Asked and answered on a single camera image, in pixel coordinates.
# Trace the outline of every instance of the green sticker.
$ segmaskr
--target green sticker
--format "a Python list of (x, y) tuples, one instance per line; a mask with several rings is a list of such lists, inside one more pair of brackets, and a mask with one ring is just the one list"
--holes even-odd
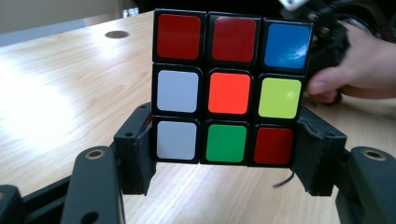
[(207, 134), (208, 161), (241, 162), (244, 159), (247, 128), (238, 125), (212, 124)]

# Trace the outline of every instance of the finger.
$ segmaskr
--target finger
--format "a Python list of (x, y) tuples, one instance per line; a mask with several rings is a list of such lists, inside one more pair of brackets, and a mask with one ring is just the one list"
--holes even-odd
[(328, 91), (322, 94), (311, 95), (309, 97), (318, 103), (332, 104), (337, 96), (337, 91)]
[(318, 71), (308, 82), (306, 92), (318, 95), (335, 91), (347, 84), (347, 74), (340, 67), (328, 67)]
[(342, 88), (342, 92), (345, 95), (365, 98), (365, 99), (385, 99), (385, 98), (396, 97), (396, 90), (394, 88), (371, 90), (371, 89), (362, 89), (352, 86), (345, 86)]

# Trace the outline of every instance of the blue sticker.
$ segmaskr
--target blue sticker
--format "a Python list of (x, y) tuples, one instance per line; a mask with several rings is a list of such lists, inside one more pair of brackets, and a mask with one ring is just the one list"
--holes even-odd
[(304, 68), (310, 29), (302, 25), (273, 23), (268, 29), (264, 63), (291, 69)]

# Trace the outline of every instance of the screw hole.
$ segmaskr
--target screw hole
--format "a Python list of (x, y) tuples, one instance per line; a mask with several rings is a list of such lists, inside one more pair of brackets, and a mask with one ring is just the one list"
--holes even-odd
[(92, 224), (94, 223), (97, 219), (99, 218), (99, 215), (95, 212), (90, 212), (86, 214), (84, 217), (81, 219), (82, 224)]
[(384, 154), (372, 150), (364, 150), (363, 155), (375, 161), (385, 161), (387, 159), (387, 157)]
[(102, 149), (97, 149), (97, 150), (93, 150), (93, 151), (90, 151), (87, 154), (85, 154), (85, 158), (88, 160), (96, 160), (96, 159), (103, 157), (104, 155), (105, 155), (105, 152)]

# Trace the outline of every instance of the metal screw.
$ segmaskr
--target metal screw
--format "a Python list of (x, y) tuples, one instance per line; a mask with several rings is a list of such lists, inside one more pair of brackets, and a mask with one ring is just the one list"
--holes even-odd
[(319, 16), (317, 14), (315, 14), (315, 13), (310, 13), (308, 15), (308, 19), (311, 20), (311, 21), (316, 21), (318, 18), (319, 18)]
[(330, 29), (327, 28), (327, 27), (323, 27), (323, 28), (320, 29), (320, 32), (321, 32), (323, 35), (328, 35), (328, 34), (330, 33)]

